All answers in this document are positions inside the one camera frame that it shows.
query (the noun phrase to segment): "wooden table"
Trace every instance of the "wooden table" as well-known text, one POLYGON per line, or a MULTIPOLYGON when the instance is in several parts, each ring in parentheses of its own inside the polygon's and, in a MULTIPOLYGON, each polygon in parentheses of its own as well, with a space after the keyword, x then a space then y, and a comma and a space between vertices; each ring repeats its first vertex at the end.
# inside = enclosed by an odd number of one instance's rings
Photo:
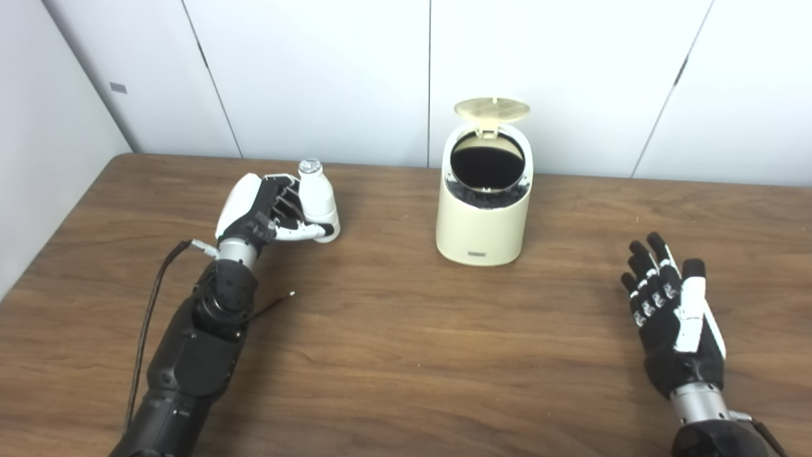
MULTIPOLYGON (((537 176, 522 256, 472 268, 434 246, 437 170, 326 170, 342 234, 263 252, 258 302, 297 295, 252 327, 196 457, 667 455, 618 281, 652 229, 708 265, 728 405, 812 455, 812 189, 537 176)), ((114 159, 0 305, 0 455, 106 456, 164 256, 212 240, 246 172, 294 171, 114 159)), ((208 262, 170 267, 146 362, 208 262)))

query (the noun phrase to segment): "robotic arm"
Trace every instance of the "robotic arm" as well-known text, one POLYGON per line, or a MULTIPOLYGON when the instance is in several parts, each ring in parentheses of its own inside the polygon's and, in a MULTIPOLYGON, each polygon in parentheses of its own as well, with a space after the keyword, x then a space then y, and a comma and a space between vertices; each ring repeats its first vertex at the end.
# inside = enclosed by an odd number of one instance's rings
POLYGON ((657 234, 646 238, 654 256, 635 241, 620 278, 646 353, 651 384, 682 423, 673 457, 767 457, 764 443, 739 425, 750 422, 775 452, 784 450, 763 424, 729 410, 722 398, 727 351, 705 300, 706 272, 700 259, 685 260, 682 272, 657 234))
POLYGON ((173 316, 147 370, 147 390, 110 457, 188 457, 228 382, 255 316, 253 265, 274 240, 330 242, 340 231, 332 186, 313 159, 287 174, 244 176, 218 222, 214 260, 173 316))

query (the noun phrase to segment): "white wall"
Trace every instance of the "white wall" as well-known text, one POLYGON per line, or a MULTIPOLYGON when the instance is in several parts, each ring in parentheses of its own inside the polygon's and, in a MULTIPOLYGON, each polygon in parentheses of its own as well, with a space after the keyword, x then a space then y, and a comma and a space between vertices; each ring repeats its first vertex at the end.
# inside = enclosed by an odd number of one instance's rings
POLYGON ((129 146, 39 2, 0 15, 0 299, 129 146))
POLYGON ((243 156, 425 166, 429 0, 187 0, 243 156))
POLYGON ((433 0, 430 163, 471 97, 518 98, 537 172, 631 176, 710 0, 433 0))
POLYGON ((806 0, 717 0, 673 91, 710 0, 186 0, 216 87, 181 0, 43 2, 140 150, 438 166, 496 94, 540 172, 812 185, 806 0))
POLYGON ((806 0, 716 0, 635 176, 812 185, 810 18, 806 0))
POLYGON ((136 151, 240 156, 180 0, 43 2, 136 151))

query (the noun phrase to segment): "white bottle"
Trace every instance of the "white bottle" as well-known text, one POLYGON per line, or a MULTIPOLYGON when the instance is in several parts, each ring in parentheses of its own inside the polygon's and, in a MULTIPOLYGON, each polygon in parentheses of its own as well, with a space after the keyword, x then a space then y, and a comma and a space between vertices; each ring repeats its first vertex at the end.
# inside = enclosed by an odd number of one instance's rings
POLYGON ((322 163, 316 159, 299 162, 299 200, 302 202, 304 218, 308 222, 331 224, 335 232, 327 237, 316 238, 317 242, 329 243, 341 232, 339 211, 335 206, 333 186, 324 176, 322 163))

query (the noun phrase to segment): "wire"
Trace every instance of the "wire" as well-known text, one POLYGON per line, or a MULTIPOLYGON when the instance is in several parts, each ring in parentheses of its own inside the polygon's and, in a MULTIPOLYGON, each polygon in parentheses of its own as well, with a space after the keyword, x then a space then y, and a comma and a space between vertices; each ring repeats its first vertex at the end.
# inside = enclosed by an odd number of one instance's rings
POLYGON ((770 444, 772 450, 774 450, 779 457, 788 457, 787 453, 784 451, 784 448, 781 447, 781 445, 778 443, 778 440, 775 439, 772 433, 770 433, 770 430, 767 429, 767 426, 765 424, 758 422, 755 419, 751 419, 750 423, 753 425, 753 428, 756 429, 758 434, 761 435, 762 438, 764 438, 764 441, 770 444))
POLYGON ((147 341, 147 332, 149 331, 149 321, 152 319, 153 309, 155 309, 155 300, 158 298, 158 291, 161 289, 161 281, 163 281, 163 274, 169 264, 175 260, 175 257, 180 255, 192 244, 192 240, 186 240, 178 243, 175 248, 163 260, 161 268, 158 269, 158 275, 155 277, 155 284, 153 285, 152 294, 149 296, 149 303, 147 303, 147 311, 144 315, 144 323, 141 324, 141 335, 138 337, 138 350, 136 352, 136 366, 132 372, 132 386, 130 387, 130 398, 127 401, 127 412, 124 416, 124 427, 122 435, 127 432, 127 428, 132 421, 132 410, 136 405, 136 393, 138 392, 138 380, 141 377, 141 362, 144 359, 144 346, 147 341))
POLYGON ((252 321, 253 321, 253 320, 255 320, 257 317, 262 316, 263 314, 265 314, 265 313, 267 313, 268 311, 270 311, 270 309, 271 309, 271 308, 275 307, 276 305, 280 304, 281 302, 284 302, 285 300, 289 299, 290 297, 292 297, 292 296, 294 296, 294 295, 296 295, 296 291, 291 290, 291 291, 290 291, 290 292, 288 292, 288 293, 287 293, 287 295, 285 295, 284 297, 281 297, 281 298, 277 298, 277 299, 275 299, 273 302, 269 303, 267 306, 265 306, 265 307, 264 307, 264 308, 262 308, 261 310, 259 310, 259 311, 255 312, 255 313, 253 314, 253 316, 251 316, 251 318, 250 318, 250 319, 248 319, 248 322, 252 322, 252 321))

